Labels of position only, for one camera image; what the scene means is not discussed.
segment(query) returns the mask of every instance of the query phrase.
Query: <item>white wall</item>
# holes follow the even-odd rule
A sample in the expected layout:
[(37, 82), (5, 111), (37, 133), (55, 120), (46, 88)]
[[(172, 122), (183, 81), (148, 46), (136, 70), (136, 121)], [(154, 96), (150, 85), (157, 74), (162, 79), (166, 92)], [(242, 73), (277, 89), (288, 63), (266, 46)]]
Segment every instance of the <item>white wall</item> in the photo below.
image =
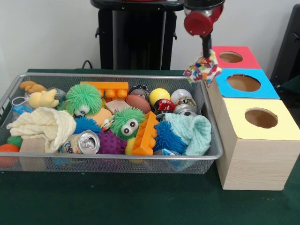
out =
[[(226, 0), (212, 33), (213, 44), (249, 46), (270, 76), (297, 2)], [(171, 69), (185, 69), (202, 43), (186, 33), (183, 12), (177, 15)], [(97, 27), (98, 10), (89, 0), (0, 0), (0, 94), (7, 82), (28, 68), (79, 68), (85, 59), (99, 68)]]

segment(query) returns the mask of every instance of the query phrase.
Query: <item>circular hole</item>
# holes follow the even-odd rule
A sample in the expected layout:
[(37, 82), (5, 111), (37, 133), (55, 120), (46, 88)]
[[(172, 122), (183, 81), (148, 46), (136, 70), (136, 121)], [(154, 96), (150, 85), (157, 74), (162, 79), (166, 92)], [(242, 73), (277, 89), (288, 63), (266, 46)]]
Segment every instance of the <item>circular hole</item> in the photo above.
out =
[(227, 78), (227, 82), (233, 89), (241, 91), (252, 92), (261, 87), (261, 83), (257, 79), (245, 74), (233, 74)]
[(230, 63), (243, 61), (243, 57), (240, 54), (237, 54), (236, 52), (222, 52), (220, 54), (220, 59)]
[(245, 113), (245, 118), (249, 123), (261, 128), (272, 128), (278, 123), (275, 114), (262, 108), (249, 109)]

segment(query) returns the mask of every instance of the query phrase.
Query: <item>shape sorter box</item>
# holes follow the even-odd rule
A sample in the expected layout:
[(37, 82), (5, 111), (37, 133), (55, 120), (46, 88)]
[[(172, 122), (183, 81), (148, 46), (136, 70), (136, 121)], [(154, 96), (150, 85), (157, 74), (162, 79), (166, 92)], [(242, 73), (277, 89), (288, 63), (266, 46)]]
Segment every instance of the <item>shape sorter box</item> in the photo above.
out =
[(261, 69), (255, 56), (246, 46), (213, 46), (216, 52), (219, 67), (242, 68), (242, 69)]
[(223, 98), (279, 99), (261, 69), (223, 69), (208, 88), (208, 95), (217, 122)]
[(284, 189), (300, 153), (300, 130), (281, 100), (224, 98), (218, 128), (223, 189)]

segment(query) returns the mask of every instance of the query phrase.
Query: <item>orange toy brick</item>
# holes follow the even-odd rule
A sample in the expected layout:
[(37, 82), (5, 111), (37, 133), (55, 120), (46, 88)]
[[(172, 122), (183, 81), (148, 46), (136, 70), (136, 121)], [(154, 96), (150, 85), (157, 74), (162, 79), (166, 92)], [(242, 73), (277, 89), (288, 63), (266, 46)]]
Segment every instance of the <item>orange toy brick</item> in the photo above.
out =
[(149, 112), (145, 117), (146, 121), (140, 124), (137, 132), (132, 155), (153, 155), (153, 148), (155, 146), (154, 138), (157, 136), (154, 126), (158, 124), (158, 121), (155, 119), (156, 115), (153, 112)]
[(101, 92), (101, 96), (105, 97), (106, 101), (110, 101), (111, 99), (122, 98), (125, 99), (127, 97), (129, 85), (128, 82), (88, 82), (81, 81), (80, 83), (88, 83), (91, 86), (94, 86)]

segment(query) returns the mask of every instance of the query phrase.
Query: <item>yellow box top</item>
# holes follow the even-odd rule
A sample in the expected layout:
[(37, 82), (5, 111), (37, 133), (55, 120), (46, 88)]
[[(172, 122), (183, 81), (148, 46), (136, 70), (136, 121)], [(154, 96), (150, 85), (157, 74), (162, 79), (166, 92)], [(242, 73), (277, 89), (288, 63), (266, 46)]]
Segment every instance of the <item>yellow box top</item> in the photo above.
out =
[(300, 140), (298, 125), (281, 100), (224, 98), (224, 103), (238, 138)]

